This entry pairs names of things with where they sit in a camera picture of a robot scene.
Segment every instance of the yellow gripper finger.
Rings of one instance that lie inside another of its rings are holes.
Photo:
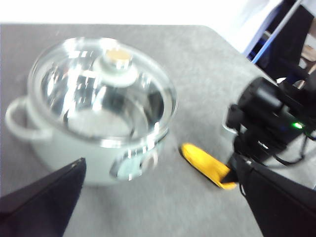
[[[181,146],[181,151],[184,158],[192,166],[213,181],[218,187],[227,190],[236,187],[236,183],[234,182],[221,183],[221,180],[228,174],[230,169],[202,149],[193,144],[184,143]]]

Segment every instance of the lid knob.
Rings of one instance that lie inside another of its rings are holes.
[[[116,70],[127,70],[132,63],[132,55],[123,49],[113,48],[106,52],[105,61]]]

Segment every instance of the green light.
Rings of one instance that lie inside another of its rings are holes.
[[[298,128],[298,129],[302,129],[304,125],[302,125],[299,122],[294,122],[294,123],[292,123],[292,126],[295,127],[295,128]]]

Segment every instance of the pot handle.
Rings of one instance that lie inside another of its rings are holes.
[[[141,176],[146,170],[150,168],[154,169],[157,161],[158,152],[155,148],[144,154],[124,155],[116,159],[113,163],[110,174],[119,180],[132,180],[135,177]]]
[[[5,113],[5,124],[9,131],[23,141],[28,142],[38,142],[38,141],[47,141],[50,140],[52,137],[52,130],[51,129],[43,129],[43,130],[36,130],[23,127],[18,125],[14,119],[13,114],[17,109],[26,110],[27,106],[27,96],[19,97],[11,102],[8,106],[6,113]]]

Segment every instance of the table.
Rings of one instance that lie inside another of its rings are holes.
[[[244,87],[264,75],[214,31],[132,25],[1,25],[0,30],[1,121],[8,104],[27,93],[27,74],[40,52],[72,37],[111,37],[140,49],[167,70],[178,93],[157,168],[131,182],[83,187],[65,237],[262,236],[239,190],[217,188],[178,152],[181,143],[192,142],[226,162],[232,145],[220,136],[223,116]],[[315,167],[311,161],[281,172],[312,187]],[[1,195],[48,173],[30,145],[2,122]]]

